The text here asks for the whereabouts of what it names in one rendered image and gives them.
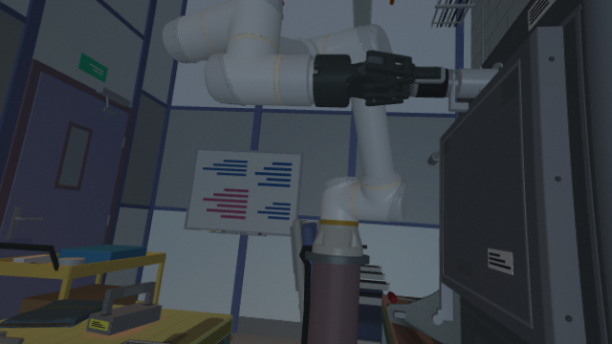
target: cylindrical pedestal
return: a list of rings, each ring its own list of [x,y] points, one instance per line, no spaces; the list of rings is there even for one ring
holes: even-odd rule
[[[360,265],[313,262],[308,344],[355,344]]]

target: door handle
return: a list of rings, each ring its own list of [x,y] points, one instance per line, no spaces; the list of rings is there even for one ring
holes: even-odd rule
[[[11,240],[14,237],[15,231],[17,230],[18,221],[42,220],[42,218],[27,218],[19,215],[21,215],[21,206],[16,206],[15,209],[12,211],[11,227],[9,227],[9,234],[7,235],[7,240]]]

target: green sign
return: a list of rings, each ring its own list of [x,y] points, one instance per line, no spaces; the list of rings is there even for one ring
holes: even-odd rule
[[[102,82],[106,82],[108,68],[102,66],[99,62],[88,55],[81,53],[78,68],[88,75],[91,75]]]

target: metal rack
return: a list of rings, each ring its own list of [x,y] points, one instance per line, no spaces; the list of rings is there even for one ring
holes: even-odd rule
[[[454,28],[463,23],[470,9],[476,7],[472,0],[445,0],[445,4],[442,1],[438,0],[436,12],[431,20],[431,27]]]

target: purple door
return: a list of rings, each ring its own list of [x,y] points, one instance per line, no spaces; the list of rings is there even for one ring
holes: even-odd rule
[[[23,146],[18,160],[10,161],[16,168],[5,195],[0,242],[53,245],[56,252],[102,245],[129,115],[114,106],[114,115],[108,114],[105,101],[65,75],[70,84],[58,79],[56,71],[38,75]],[[0,250],[0,257],[39,253]],[[82,278],[73,288],[92,283],[94,277]],[[0,319],[17,314],[22,298],[58,291],[60,284],[0,276]]]

